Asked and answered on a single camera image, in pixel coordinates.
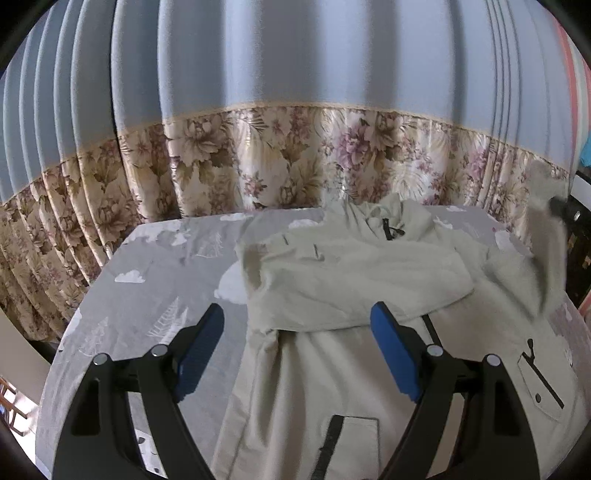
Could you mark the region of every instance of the striped fabric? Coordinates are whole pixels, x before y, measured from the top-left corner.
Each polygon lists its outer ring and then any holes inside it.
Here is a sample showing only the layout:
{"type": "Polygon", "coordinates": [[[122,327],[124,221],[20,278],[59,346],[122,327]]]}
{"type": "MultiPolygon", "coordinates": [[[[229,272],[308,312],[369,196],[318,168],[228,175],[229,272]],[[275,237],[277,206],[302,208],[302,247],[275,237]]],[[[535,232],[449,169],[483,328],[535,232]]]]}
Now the striped fabric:
{"type": "Polygon", "coordinates": [[[591,125],[591,70],[564,28],[554,19],[560,46],[564,56],[564,67],[569,79],[571,121],[573,126],[573,158],[571,176],[579,166],[581,151],[589,137],[591,125]]]}

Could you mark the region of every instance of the metal screw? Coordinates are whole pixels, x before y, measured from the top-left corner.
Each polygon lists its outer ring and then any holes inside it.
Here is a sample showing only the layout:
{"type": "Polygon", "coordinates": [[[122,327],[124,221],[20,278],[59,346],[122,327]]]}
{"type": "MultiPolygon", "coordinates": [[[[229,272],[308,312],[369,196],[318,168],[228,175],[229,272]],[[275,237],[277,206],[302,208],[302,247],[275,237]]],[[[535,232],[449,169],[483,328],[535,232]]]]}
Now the metal screw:
{"type": "Polygon", "coordinates": [[[109,359],[109,355],[106,353],[99,353],[92,359],[92,363],[94,363],[97,367],[99,365],[103,365],[109,359]]]}
{"type": "Polygon", "coordinates": [[[442,356],[443,355],[443,348],[439,345],[429,345],[427,347],[427,353],[431,356],[442,356]]]}
{"type": "Polygon", "coordinates": [[[159,343],[150,350],[150,353],[154,356],[164,356],[167,354],[167,352],[168,346],[164,345],[163,343],[159,343]]]}
{"type": "Polygon", "coordinates": [[[498,367],[501,364],[501,359],[497,357],[494,353],[486,356],[486,361],[489,365],[493,367],[498,367]]]}

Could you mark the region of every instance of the beige jacket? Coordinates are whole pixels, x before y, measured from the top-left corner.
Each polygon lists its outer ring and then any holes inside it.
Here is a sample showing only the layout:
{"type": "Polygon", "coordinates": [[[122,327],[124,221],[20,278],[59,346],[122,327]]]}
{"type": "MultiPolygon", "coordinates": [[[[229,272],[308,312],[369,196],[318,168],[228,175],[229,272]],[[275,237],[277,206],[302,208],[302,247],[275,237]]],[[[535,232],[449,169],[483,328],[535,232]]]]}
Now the beige jacket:
{"type": "Polygon", "coordinates": [[[428,343],[417,318],[429,313],[458,358],[502,358],[547,476],[585,416],[564,339],[545,319],[564,295],[564,232],[545,212],[530,215],[533,258],[441,228],[397,195],[381,205],[333,204],[322,225],[239,248],[249,326],[213,458],[216,477],[308,479],[334,414],[346,418],[326,478],[378,477],[415,406],[398,391],[368,326],[380,300],[428,343]],[[382,218],[405,235],[387,241],[382,218]],[[528,339],[563,408],[524,361],[528,339]]]}

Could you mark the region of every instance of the wall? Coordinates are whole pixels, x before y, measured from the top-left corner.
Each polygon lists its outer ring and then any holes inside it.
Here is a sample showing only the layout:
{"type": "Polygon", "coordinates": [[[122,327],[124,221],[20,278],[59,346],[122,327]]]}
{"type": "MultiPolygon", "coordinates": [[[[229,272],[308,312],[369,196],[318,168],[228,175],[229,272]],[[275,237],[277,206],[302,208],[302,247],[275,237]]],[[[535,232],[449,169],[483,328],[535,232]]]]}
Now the wall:
{"type": "Polygon", "coordinates": [[[39,405],[49,367],[0,310],[0,375],[39,405]]]}

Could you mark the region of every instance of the blue gripper pad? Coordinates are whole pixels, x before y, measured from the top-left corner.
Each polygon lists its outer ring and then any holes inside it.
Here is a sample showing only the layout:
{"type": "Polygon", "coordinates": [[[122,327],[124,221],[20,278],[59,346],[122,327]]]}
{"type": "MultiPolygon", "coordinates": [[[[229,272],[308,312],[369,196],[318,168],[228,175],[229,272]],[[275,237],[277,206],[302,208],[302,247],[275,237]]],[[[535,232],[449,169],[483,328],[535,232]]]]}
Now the blue gripper pad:
{"type": "Polygon", "coordinates": [[[382,308],[385,308],[385,306],[382,307],[377,303],[371,309],[369,316],[371,331],[379,349],[382,351],[384,360],[386,360],[390,368],[398,389],[416,403],[421,396],[417,376],[418,366],[398,336],[388,318],[388,314],[382,308]]]}
{"type": "Polygon", "coordinates": [[[207,363],[222,336],[224,328],[222,309],[218,308],[210,317],[202,318],[201,322],[204,322],[203,328],[178,365],[178,381],[174,393],[179,402],[197,388],[207,363]]]}

